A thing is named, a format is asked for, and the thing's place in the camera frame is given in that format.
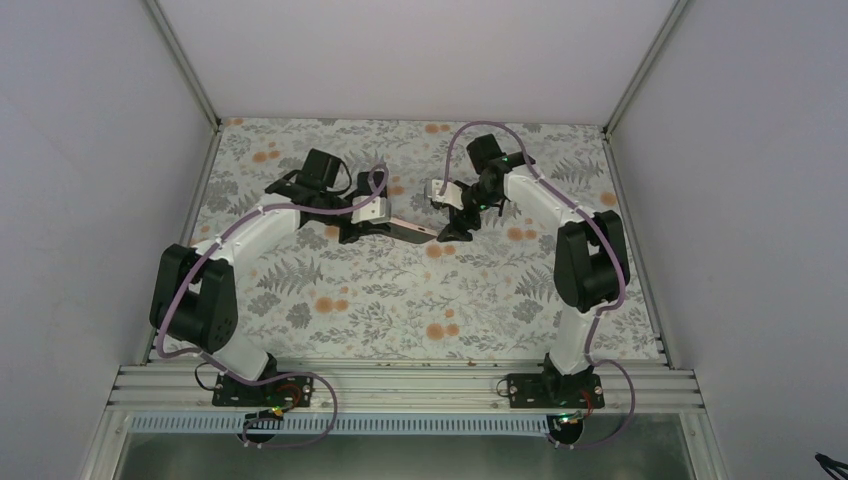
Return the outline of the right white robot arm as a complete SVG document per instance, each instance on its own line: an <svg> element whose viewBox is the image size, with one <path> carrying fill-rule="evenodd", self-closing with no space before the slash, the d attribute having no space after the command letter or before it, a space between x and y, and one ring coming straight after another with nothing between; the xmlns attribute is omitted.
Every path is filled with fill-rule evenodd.
<svg viewBox="0 0 848 480"><path fill-rule="evenodd" d="M541 383L550 394L571 393L593 373L591 342L603 314L620 306L630 279L624 225L612 210L585 210L544 177L526 150L507 154L493 135L467 147L478 179L471 185L447 176L431 180L431 204L449 212L440 242L471 240L484 211L506 202L556 228L552 279L573 313L561 320L542 364Z"/></svg>

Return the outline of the pink phone case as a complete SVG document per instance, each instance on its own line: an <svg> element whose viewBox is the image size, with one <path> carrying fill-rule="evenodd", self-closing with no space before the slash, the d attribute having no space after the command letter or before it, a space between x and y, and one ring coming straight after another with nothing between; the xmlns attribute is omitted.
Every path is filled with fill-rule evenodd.
<svg viewBox="0 0 848 480"><path fill-rule="evenodd" d="M438 233L432 229L399 219L392 219L388 226L391 238L411 244L425 244L438 237Z"/></svg>

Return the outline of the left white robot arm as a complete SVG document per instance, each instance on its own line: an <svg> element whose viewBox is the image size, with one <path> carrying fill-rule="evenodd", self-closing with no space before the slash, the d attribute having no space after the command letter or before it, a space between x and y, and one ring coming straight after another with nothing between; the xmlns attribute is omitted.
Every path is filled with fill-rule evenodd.
<svg viewBox="0 0 848 480"><path fill-rule="evenodd" d="M309 221L351 227L361 224L358 213L388 208L386 164L362 173L362 193L333 190L344 166L340 158L312 149L300 168L269 185L223 232L194 246L173 244L163 252L150 311L160 357L197 355L244 385L274 381L270 354L237 331L237 279Z"/></svg>

